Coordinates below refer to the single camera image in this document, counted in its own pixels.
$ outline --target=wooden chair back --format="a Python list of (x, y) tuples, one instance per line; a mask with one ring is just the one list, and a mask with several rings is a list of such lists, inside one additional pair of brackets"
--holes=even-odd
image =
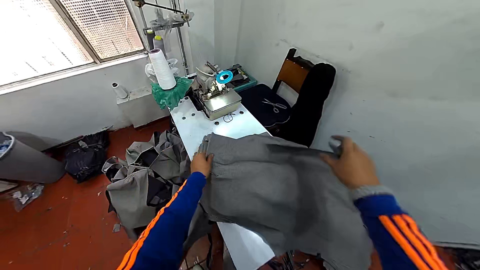
[(296, 51), (297, 49), (294, 48), (288, 51), (272, 88), (275, 92), (278, 91), (280, 84), (284, 82), (297, 93), (300, 93), (303, 81), (307, 77), (310, 69), (314, 66), (312, 62), (303, 59), (301, 56), (294, 57)]

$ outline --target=window sill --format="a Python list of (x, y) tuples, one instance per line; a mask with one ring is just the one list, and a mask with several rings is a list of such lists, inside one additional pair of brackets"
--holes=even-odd
[(75, 76), (75, 75), (87, 73), (87, 72), (90, 72), (90, 71), (99, 70), (99, 69), (110, 67), (110, 66), (113, 66), (113, 65), (118, 65), (118, 64), (123, 64), (123, 63), (131, 62), (131, 61), (135, 61), (137, 59), (146, 58), (147, 56), (148, 56), (148, 54), (140, 52), (138, 54), (134, 54), (134, 55), (131, 55), (131, 56), (125, 56), (125, 57), (122, 57), (122, 58), (119, 58), (119, 59), (103, 62), (103, 63), (100, 63), (100, 64), (91, 63), (91, 64), (87, 64), (87, 65), (84, 65), (84, 66), (71, 68), (71, 69), (68, 69), (68, 70), (58, 71), (58, 72), (55, 72), (55, 73), (52, 73), (52, 74), (42, 75), (42, 76), (39, 76), (39, 77), (28, 79), (26, 81), (22, 81), (22, 82), (18, 82), (18, 83), (11, 83), (11, 84), (8, 84), (8, 85), (0, 86), (0, 95), (8, 94), (8, 93), (11, 93), (11, 92), (14, 92), (14, 91), (34, 87), (34, 86), (41, 85), (41, 84), (46, 84), (46, 83), (49, 83), (49, 82), (61, 80), (61, 79), (64, 79), (64, 78), (68, 78), (68, 77), (72, 77), (72, 76)]

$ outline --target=blue tape roll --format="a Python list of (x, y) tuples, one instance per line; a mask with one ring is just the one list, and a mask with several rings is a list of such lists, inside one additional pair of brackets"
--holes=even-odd
[(216, 76), (216, 81), (221, 83), (221, 84), (226, 84), (229, 81), (231, 81), (232, 78), (233, 78), (233, 73), (230, 70), (225, 70), (225, 71), (220, 72)]

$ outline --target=left hand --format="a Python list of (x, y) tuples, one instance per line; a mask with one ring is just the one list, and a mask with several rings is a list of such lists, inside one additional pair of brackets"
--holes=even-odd
[(207, 157), (205, 153), (195, 153), (190, 165), (190, 172), (201, 172), (205, 177), (208, 177), (212, 170), (213, 156), (213, 154), (210, 154)]

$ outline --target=gray cuff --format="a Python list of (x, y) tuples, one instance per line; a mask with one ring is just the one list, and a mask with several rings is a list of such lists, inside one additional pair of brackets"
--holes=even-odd
[(392, 191), (383, 185), (362, 185), (356, 189), (350, 190), (350, 196), (353, 200), (378, 194), (393, 195)]

